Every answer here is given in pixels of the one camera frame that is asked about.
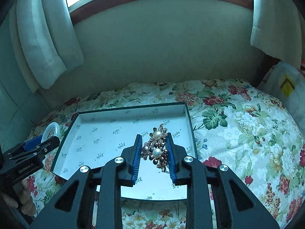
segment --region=floral tablecloth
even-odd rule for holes
[[[188,104],[199,160],[212,167],[228,165],[284,228],[305,195],[305,141],[282,103],[246,81],[131,84],[73,98],[34,127],[28,139],[41,135],[52,121],[60,125],[63,138],[77,112],[175,101]],[[46,156],[43,169],[27,179],[37,213],[64,183],[50,172],[56,151]],[[210,199],[216,228],[211,191]],[[122,199],[122,219],[124,229],[183,229],[186,202]]]

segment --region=yellow label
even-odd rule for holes
[[[290,96],[291,93],[294,91],[294,89],[295,89],[294,82],[288,75],[285,75],[285,78],[281,84],[282,92],[284,93],[284,95]]]

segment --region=curtain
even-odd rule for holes
[[[292,0],[254,0],[250,43],[297,69],[302,56],[298,9]]]
[[[24,56],[16,57],[20,70],[32,91],[35,82],[48,89],[84,61],[66,0],[17,0],[15,8],[10,26],[14,52]]]

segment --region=finger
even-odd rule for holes
[[[23,187],[23,189],[27,189],[27,180],[23,179],[21,182],[21,186]]]
[[[9,206],[9,207],[13,207],[13,208],[17,208],[18,207],[18,203],[10,196],[8,196],[5,193],[1,193],[3,200],[5,201],[5,203]]]
[[[28,200],[28,202],[26,204],[24,204],[22,207],[21,207],[21,211],[24,213],[24,214],[27,214],[28,212],[30,212],[30,210],[32,209],[33,207],[33,198],[30,197],[30,199]]]
[[[18,194],[19,200],[22,205],[26,204],[28,200],[31,197],[31,191],[30,189],[23,189],[19,194]]]
[[[33,207],[31,208],[31,210],[27,213],[28,216],[33,216],[36,213],[36,207],[33,204]]]

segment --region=jewelry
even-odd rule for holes
[[[144,160],[149,158],[157,168],[166,171],[167,166],[167,150],[165,149],[165,138],[167,137],[167,128],[163,128],[163,124],[153,128],[153,132],[149,134],[150,139],[144,143],[142,147],[141,158]]]

